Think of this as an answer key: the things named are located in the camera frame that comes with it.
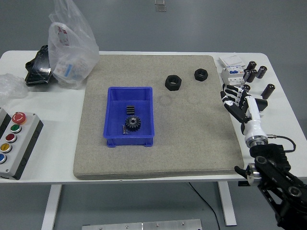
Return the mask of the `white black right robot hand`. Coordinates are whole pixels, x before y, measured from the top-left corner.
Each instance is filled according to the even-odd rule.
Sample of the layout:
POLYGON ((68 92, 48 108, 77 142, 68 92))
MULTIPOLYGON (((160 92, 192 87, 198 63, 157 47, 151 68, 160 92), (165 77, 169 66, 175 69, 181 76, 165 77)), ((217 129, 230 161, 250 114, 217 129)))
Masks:
POLYGON ((246 90, 225 84, 220 95, 226 110, 241 123, 241 132, 245 136, 247 147, 266 145, 268 137, 261 128, 256 99, 246 90))

